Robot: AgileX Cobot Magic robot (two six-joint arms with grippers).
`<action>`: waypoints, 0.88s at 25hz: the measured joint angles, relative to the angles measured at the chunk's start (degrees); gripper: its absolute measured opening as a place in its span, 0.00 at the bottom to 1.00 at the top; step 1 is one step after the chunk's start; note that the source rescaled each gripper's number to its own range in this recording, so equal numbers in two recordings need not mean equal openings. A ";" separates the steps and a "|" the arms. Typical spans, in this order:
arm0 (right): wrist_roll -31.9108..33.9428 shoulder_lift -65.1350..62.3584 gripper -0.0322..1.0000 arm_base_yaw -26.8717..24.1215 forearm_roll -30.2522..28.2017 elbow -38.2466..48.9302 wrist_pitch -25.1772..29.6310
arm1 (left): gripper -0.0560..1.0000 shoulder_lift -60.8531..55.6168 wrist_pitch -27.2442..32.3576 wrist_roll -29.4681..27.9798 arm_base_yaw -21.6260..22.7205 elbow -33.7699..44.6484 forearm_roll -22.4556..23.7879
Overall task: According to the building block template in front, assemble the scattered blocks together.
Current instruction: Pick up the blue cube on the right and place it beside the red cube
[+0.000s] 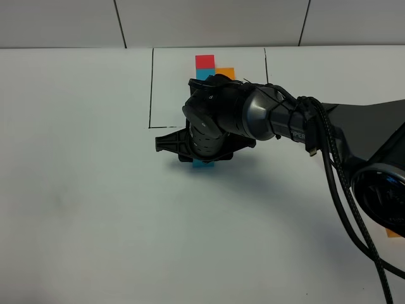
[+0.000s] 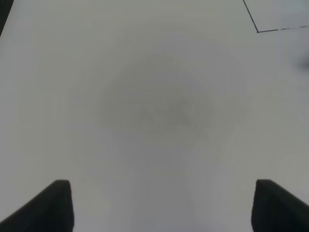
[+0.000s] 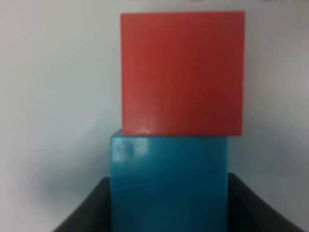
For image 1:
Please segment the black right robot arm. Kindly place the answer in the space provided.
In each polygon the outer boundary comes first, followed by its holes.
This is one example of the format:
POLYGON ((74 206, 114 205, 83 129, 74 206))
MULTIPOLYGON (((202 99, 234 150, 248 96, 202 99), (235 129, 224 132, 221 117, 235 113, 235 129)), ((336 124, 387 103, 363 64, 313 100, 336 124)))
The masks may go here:
POLYGON ((175 145, 181 162, 229 160, 257 141, 285 137, 311 155, 325 152, 365 214, 404 235, 404 101, 321 103, 220 74, 190 79, 189 87, 175 145))

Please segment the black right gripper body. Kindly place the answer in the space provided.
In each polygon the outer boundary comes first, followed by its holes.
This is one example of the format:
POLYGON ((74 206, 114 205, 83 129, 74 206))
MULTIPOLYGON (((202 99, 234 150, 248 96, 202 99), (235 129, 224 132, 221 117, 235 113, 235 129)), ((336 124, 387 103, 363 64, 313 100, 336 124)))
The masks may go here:
MULTIPOLYGON (((193 127, 190 122, 186 122, 185 128, 189 134, 190 147, 193 148, 199 155, 204 157, 215 156, 220 152, 226 143, 227 137, 230 135, 228 132, 225 132, 218 138, 211 138, 207 134, 203 134, 197 128, 193 127)), ((219 160, 231 160, 234 153, 231 152, 228 155, 223 155, 219 160)), ((214 162, 204 163, 201 160, 195 158, 190 158, 188 156, 178 156, 178 159, 181 162, 192 162, 194 164, 214 164, 214 162)))

